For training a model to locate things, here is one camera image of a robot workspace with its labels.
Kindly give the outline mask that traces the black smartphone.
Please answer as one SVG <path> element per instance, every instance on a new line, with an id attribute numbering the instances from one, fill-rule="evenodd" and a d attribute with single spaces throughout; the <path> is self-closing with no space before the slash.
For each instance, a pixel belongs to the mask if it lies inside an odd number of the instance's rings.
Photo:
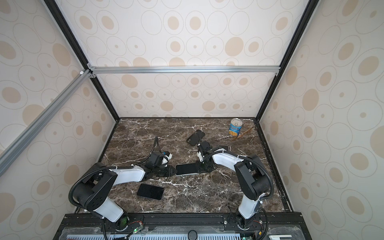
<path id="1" fill-rule="evenodd" d="M 161 200 L 164 194 L 164 188 L 152 186 L 148 184 L 141 184 L 137 191 L 137 196 L 153 199 L 153 200 Z"/>

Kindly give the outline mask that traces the light blue phone case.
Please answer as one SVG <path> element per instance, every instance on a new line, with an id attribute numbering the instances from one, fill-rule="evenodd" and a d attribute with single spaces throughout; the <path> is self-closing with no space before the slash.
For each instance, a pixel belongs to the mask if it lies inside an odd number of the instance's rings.
<path id="1" fill-rule="evenodd" d="M 177 176 L 196 175 L 199 173 L 198 165 L 196 163 L 176 165 L 175 168 Z"/>

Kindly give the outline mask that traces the light blue cased phone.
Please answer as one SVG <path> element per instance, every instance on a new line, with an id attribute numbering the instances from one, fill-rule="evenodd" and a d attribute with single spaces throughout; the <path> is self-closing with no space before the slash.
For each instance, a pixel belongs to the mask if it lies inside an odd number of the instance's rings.
<path id="1" fill-rule="evenodd" d="M 225 151 L 230 151 L 230 147 L 229 146 L 218 146 L 219 149 L 224 149 Z"/>

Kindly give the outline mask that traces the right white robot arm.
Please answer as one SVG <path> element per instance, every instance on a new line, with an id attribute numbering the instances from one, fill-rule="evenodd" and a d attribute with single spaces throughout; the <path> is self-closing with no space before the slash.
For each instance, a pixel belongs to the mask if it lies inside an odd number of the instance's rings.
<path id="1" fill-rule="evenodd" d="M 273 197 L 273 179 L 257 155 L 237 155 L 224 147 L 213 148 L 206 141 L 197 146 L 199 172 L 210 173 L 216 166 L 224 166 L 236 173 L 244 194 L 238 212 L 244 220 L 251 219 L 259 211 L 263 201 Z"/>

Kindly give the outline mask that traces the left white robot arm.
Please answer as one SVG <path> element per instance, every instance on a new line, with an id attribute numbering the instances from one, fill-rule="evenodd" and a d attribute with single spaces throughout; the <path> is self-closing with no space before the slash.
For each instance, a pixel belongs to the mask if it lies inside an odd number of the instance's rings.
<path id="1" fill-rule="evenodd" d="M 175 167 L 169 165 L 172 156 L 168 151 L 154 152 L 144 163 L 130 167 L 105 166 L 102 163 L 96 163 L 71 187 L 69 201 L 78 208 L 107 219 L 118 229 L 123 229 L 129 219 L 122 207 L 109 198 L 111 189 L 120 184 L 140 183 L 149 179 L 175 175 Z"/>

